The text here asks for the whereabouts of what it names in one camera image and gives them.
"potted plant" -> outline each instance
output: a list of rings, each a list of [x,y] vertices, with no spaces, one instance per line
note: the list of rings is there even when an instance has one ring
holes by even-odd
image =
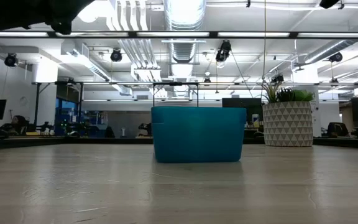
[[[310,101],[304,90],[280,88],[281,83],[264,82],[268,104],[263,105],[264,138],[268,146],[308,147],[313,144]]]

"blue storage container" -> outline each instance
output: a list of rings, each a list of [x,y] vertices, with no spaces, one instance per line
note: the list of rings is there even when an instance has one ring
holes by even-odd
[[[158,162],[236,162],[241,158],[244,108],[152,108]]]

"wooden floor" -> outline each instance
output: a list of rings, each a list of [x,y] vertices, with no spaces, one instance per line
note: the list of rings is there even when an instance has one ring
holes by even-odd
[[[152,145],[0,150],[0,224],[358,223],[358,149],[244,145],[157,164]]]

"white geometric planter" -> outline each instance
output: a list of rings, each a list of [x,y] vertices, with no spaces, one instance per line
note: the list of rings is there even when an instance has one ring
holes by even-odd
[[[292,101],[263,105],[265,144],[308,147],[313,145],[309,102]]]

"green plant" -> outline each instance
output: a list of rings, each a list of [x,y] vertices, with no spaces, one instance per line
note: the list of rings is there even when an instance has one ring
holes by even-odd
[[[279,102],[295,101],[294,91],[290,88],[281,88],[281,90],[277,92],[277,99]]]
[[[267,95],[263,95],[269,103],[278,102],[277,90],[280,87],[281,82],[278,83],[267,83],[265,80],[262,82],[262,88],[266,91]]]
[[[293,93],[295,95],[294,101],[312,101],[314,99],[314,94],[306,90],[293,90]]]

